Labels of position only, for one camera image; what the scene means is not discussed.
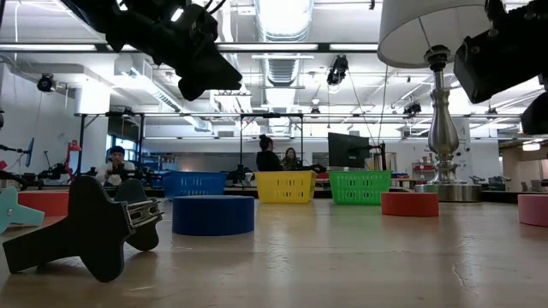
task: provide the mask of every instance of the black monitor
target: black monitor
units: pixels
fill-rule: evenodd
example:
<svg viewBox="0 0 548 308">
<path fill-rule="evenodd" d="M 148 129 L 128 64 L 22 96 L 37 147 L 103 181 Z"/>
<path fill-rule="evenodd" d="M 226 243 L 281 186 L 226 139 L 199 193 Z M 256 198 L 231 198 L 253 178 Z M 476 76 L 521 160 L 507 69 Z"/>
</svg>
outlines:
<svg viewBox="0 0 548 308">
<path fill-rule="evenodd" d="M 329 165 L 332 167 L 365 168 L 369 153 L 369 138 L 329 133 Z"/>
</svg>

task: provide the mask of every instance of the red object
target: red object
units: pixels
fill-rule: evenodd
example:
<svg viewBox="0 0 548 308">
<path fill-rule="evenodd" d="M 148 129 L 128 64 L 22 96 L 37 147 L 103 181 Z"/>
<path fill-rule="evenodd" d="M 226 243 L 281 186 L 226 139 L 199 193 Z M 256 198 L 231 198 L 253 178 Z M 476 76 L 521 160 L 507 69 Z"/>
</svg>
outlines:
<svg viewBox="0 0 548 308">
<path fill-rule="evenodd" d="M 432 171 L 434 170 L 434 166 L 430 166 L 430 165 L 414 166 L 413 170 L 414 171 Z"/>
<path fill-rule="evenodd" d="M 548 195 L 522 194 L 517 196 L 520 222 L 548 227 Z"/>
<path fill-rule="evenodd" d="M 74 175 L 70 169 L 70 152 L 71 151 L 82 151 L 82 148 L 78 145 L 78 141 L 72 140 L 68 143 L 67 146 L 67 157 L 65 159 L 65 170 L 67 170 L 68 175 L 70 176 L 70 181 L 74 181 Z"/>
<path fill-rule="evenodd" d="M 439 216 L 439 197 L 430 192 L 383 192 L 381 211 L 394 216 Z"/>
<path fill-rule="evenodd" d="M 82 148 L 78 145 L 78 141 L 72 140 L 72 142 L 68 144 L 68 151 L 82 151 Z"/>
<path fill-rule="evenodd" d="M 31 209 L 43 211 L 45 217 L 66 216 L 69 210 L 69 192 L 19 192 L 18 202 Z"/>
<path fill-rule="evenodd" d="M 316 180 L 329 180 L 329 174 L 327 172 L 316 175 Z"/>
</svg>

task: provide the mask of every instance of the cylindrical platform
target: cylindrical platform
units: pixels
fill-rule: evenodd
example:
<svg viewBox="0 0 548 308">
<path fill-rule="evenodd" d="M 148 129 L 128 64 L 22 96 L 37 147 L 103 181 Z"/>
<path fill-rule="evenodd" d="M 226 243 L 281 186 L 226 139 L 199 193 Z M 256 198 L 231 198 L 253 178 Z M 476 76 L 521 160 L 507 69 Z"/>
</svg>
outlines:
<svg viewBox="0 0 548 308">
<path fill-rule="evenodd" d="M 439 216 L 437 193 L 383 192 L 380 206 L 383 215 L 417 217 Z"/>
<path fill-rule="evenodd" d="M 415 187 L 417 193 L 437 193 L 439 202 L 481 202 L 481 186 L 470 184 L 425 184 Z"/>
<path fill-rule="evenodd" d="M 517 209 L 520 213 L 521 223 L 539 227 L 548 227 L 548 195 L 518 195 Z"/>
<path fill-rule="evenodd" d="M 221 236 L 255 229 L 255 198 L 244 196 L 187 196 L 173 198 L 175 234 Z"/>
<path fill-rule="evenodd" d="M 41 210 L 46 217 L 66 216 L 69 213 L 69 192 L 29 191 L 19 192 L 19 204 Z"/>
</svg>

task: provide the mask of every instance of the silver lamp base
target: silver lamp base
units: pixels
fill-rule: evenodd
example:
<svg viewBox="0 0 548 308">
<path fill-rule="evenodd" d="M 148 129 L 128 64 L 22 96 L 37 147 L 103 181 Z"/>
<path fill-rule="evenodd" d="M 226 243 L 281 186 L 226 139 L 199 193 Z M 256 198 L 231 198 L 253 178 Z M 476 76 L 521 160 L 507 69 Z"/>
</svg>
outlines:
<svg viewBox="0 0 548 308">
<path fill-rule="evenodd" d="M 425 184 L 414 189 L 417 193 L 437 193 L 439 202 L 481 202 L 481 185 Z"/>
</svg>

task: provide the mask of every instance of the blue plastic basket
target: blue plastic basket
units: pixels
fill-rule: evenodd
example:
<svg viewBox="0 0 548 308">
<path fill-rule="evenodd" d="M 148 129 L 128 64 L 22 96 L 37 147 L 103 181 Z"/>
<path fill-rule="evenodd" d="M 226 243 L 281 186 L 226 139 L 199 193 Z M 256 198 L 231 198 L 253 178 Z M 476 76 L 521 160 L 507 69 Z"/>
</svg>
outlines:
<svg viewBox="0 0 548 308">
<path fill-rule="evenodd" d="M 162 176 L 168 200 L 179 196 L 222 195 L 227 173 L 170 171 Z"/>
</svg>

